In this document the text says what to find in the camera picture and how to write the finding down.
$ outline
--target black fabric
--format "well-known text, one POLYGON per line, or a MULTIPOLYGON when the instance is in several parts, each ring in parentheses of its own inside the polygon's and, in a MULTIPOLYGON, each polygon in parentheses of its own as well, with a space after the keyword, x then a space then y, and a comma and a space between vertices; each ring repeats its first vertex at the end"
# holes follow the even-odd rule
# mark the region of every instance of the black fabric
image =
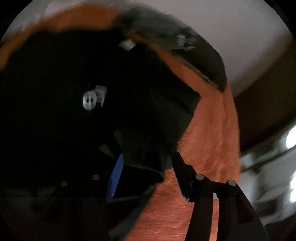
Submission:
POLYGON ((0 213, 0 238, 5 241, 19 241, 0 213))
POLYGON ((225 90, 227 76, 220 54, 201 36, 194 43, 194 46, 195 48, 190 51, 175 49, 172 52, 199 70, 214 82, 220 90, 225 90))
POLYGON ((99 220, 84 201, 94 207, 97 201, 85 198, 104 197, 116 160, 98 147, 124 155, 114 199, 104 206, 111 240, 123 240, 163 181, 200 99, 147 46, 119 47, 124 39, 117 31, 39 32, 1 72, 2 197, 32 197, 31 215, 53 230, 65 227, 60 237, 66 232, 69 240, 98 239, 96 226, 88 224, 99 220), (107 87, 104 105, 87 111, 82 96, 96 85, 107 87), (65 202, 69 197, 84 201, 65 202), (118 209, 124 209, 121 215, 118 209))
POLYGON ((2 73, 1 159, 10 160, 1 162, 2 182, 16 165, 40 186, 52 173, 66 178, 98 159, 111 131, 126 165, 158 172, 151 184, 163 179, 200 97, 145 45, 118 47, 123 39, 117 31, 40 32, 12 54, 2 73), (110 70, 114 57, 124 62, 110 70), (96 85, 108 89, 104 106, 86 111, 82 96, 96 85))

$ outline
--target dark gray fabric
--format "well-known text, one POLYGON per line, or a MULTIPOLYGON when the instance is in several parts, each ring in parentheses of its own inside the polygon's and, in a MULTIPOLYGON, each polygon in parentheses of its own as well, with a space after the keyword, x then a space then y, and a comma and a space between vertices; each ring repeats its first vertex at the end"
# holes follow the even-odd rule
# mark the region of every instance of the dark gray fabric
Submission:
POLYGON ((161 48, 177 54, 201 76, 224 90, 227 77, 219 53, 191 27, 170 15, 147 7, 132 7, 119 13, 115 29, 137 34, 161 48))

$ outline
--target screw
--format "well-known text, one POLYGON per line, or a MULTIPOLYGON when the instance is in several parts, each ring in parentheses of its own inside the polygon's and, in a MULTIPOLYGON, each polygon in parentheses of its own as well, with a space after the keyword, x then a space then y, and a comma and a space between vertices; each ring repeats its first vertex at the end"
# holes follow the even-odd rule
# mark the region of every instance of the screw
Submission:
POLYGON ((68 183, 66 181, 61 182, 61 187, 66 187, 67 185, 68 185, 68 183))
POLYGON ((95 174, 95 175, 92 175, 92 176, 91 176, 91 179, 92 179, 93 181, 97 181, 97 180, 100 179, 100 176, 99 176, 98 174, 95 174))
POLYGON ((197 174, 197 175, 195 176, 195 178, 196 178, 197 180, 202 180, 202 179, 204 179, 205 177, 204 177, 202 174, 197 174))
POLYGON ((235 181, 233 181, 233 180, 229 180, 229 181, 228 181, 228 184, 229 184, 230 186, 235 186, 237 183, 236 183, 235 181))

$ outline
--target white plastic piece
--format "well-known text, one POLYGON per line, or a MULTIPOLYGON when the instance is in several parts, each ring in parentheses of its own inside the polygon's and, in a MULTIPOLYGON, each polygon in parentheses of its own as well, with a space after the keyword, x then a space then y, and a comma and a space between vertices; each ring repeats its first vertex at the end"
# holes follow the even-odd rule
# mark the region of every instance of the white plastic piece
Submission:
POLYGON ((101 103, 101 108, 103 107, 106 94, 107 94, 106 86, 102 86, 102 85, 96 86, 96 102, 101 103))
POLYGON ((130 51, 133 47, 135 47, 136 43, 131 39, 123 40, 120 42, 119 47, 122 47, 126 51, 130 51))

